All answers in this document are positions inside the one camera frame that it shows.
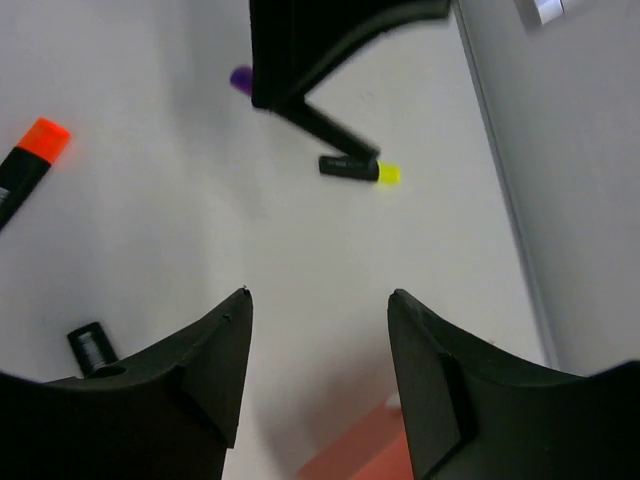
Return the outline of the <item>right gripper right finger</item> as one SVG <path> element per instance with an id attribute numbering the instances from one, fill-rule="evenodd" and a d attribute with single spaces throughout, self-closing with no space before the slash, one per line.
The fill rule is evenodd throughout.
<path id="1" fill-rule="evenodd" d="M 395 291 L 388 332 L 418 479 L 635 479 L 639 364 L 591 376 L 512 355 Z"/>

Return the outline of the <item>red drawer box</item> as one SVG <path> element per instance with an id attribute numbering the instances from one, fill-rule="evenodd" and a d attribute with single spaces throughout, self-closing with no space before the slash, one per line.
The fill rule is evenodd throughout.
<path id="1" fill-rule="evenodd" d="M 401 410 L 376 407 L 306 463 L 296 478 L 413 479 Z"/>

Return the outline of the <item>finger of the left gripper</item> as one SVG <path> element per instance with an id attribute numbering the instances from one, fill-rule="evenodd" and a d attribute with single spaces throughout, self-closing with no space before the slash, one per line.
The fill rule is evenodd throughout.
<path id="1" fill-rule="evenodd" d="M 380 34 L 449 17 L 449 1 L 251 1 L 254 107 L 306 95 Z"/>
<path id="2" fill-rule="evenodd" d="M 273 113 L 346 156 L 359 160 L 375 160 L 379 155 L 377 146 L 368 143 L 304 100 L 294 100 L 281 105 L 273 110 Z"/>

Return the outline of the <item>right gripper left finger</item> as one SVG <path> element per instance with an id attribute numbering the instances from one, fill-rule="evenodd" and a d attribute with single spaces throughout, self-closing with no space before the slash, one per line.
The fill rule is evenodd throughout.
<path id="1" fill-rule="evenodd" d="M 241 288 L 200 320 L 80 379 L 1 377 L 5 479 L 218 479 L 252 336 Z"/>

